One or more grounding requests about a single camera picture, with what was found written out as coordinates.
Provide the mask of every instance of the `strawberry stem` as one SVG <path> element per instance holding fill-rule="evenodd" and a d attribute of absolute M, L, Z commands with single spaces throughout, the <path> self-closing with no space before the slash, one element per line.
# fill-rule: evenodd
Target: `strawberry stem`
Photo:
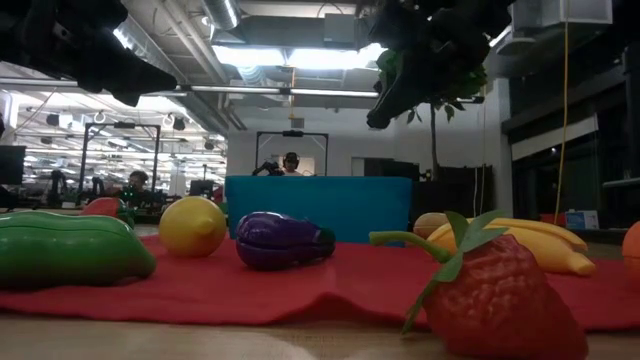
<path fill-rule="evenodd" d="M 384 245 L 393 241 L 404 241 L 419 246 L 429 255 L 433 256 L 439 263 L 446 263 L 451 259 L 451 255 L 447 249 L 442 248 L 434 243 L 425 241 L 420 236 L 406 231 L 378 231 L 369 233 L 369 242 L 371 245 Z"/>

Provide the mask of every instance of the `desk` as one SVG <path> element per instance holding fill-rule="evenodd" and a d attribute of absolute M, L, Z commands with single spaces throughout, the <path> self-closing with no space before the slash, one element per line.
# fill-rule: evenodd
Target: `desk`
<path fill-rule="evenodd" d="M 590 360 L 640 359 L 640 333 L 591 335 Z M 454 360 L 433 335 L 327 323 L 209 327 L 0 316 L 0 359 Z"/>

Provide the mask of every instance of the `toy orange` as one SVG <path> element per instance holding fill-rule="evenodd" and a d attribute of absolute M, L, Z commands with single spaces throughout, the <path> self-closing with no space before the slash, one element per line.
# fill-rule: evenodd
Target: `toy orange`
<path fill-rule="evenodd" d="M 447 216 L 443 213 L 422 214 L 413 225 L 413 233 L 427 239 L 437 228 L 447 223 Z"/>
<path fill-rule="evenodd" d="M 181 257 L 206 257 L 222 243 L 227 233 L 224 214 L 211 200 L 189 196 L 167 208 L 160 219 L 158 235 L 167 251 Z"/>
<path fill-rule="evenodd" d="M 640 289 L 640 221 L 633 224 L 624 236 L 622 256 L 627 278 L 633 287 Z"/>

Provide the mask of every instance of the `yellow banana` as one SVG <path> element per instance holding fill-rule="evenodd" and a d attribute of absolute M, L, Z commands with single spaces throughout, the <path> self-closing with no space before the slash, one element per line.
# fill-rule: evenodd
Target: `yellow banana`
<path fill-rule="evenodd" d="M 580 239 L 576 234 L 557 225 L 544 223 L 540 221 L 507 219 L 507 218 L 497 218 L 491 222 L 491 225 L 496 225 L 498 227 L 529 229 L 529 230 L 534 230 L 540 233 L 546 233 L 551 236 L 564 240 L 570 246 L 580 251 L 587 251 L 587 243 L 585 243 L 582 239 Z M 440 227 L 436 231 L 434 231 L 431 234 L 431 236 L 429 236 L 429 239 L 437 239 L 439 236 L 442 236 L 447 231 L 450 231 L 450 229 L 451 229 L 450 227 L 449 228 Z"/>
<path fill-rule="evenodd" d="M 499 227 L 504 226 L 494 225 L 493 222 L 487 226 L 489 229 Z M 513 235 L 521 245 L 529 249 L 545 272 L 587 276 L 596 269 L 591 260 L 581 253 L 574 252 L 565 240 L 551 233 L 512 226 L 506 234 Z M 456 251 L 453 231 L 449 224 L 441 226 L 427 241 L 432 241 L 451 253 Z"/>

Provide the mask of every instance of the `red tablecloth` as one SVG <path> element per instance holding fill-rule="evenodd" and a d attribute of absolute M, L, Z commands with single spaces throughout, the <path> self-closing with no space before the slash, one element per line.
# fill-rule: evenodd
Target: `red tablecloth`
<path fill-rule="evenodd" d="M 0 309 L 98 320 L 266 325 L 342 320 L 401 326 L 437 264 L 419 249 L 338 244 L 324 263 L 255 272 L 226 240 L 206 259 L 176 259 L 155 237 L 143 241 L 156 273 L 126 286 L 0 292 Z M 625 286 L 620 261 L 597 261 L 591 278 L 549 275 L 587 330 L 640 329 L 640 292 Z M 424 314 L 417 326 L 426 327 Z"/>

